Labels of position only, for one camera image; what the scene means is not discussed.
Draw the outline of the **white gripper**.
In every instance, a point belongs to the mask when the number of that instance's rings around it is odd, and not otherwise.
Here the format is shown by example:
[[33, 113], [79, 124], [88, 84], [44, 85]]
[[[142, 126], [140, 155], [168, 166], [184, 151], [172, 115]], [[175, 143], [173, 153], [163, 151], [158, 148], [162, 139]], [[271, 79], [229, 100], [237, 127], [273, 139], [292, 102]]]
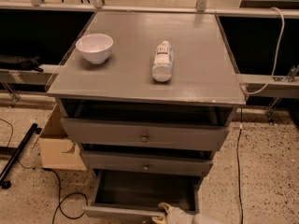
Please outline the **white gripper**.
[[188, 214], [178, 207], [169, 203], [159, 203], [159, 208], [167, 212], [166, 217], [152, 217], [155, 224], [194, 224], [194, 215]]

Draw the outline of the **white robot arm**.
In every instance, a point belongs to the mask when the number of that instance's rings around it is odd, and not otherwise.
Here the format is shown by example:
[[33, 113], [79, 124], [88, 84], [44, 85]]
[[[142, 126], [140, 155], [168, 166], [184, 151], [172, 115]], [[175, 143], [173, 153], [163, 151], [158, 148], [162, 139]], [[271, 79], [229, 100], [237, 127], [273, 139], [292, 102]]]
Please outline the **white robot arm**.
[[172, 206], [169, 203], [159, 203], [158, 206], [166, 212], [165, 217], [152, 217], [155, 224], [224, 224], [216, 218], [196, 213], [191, 215], [180, 209]]

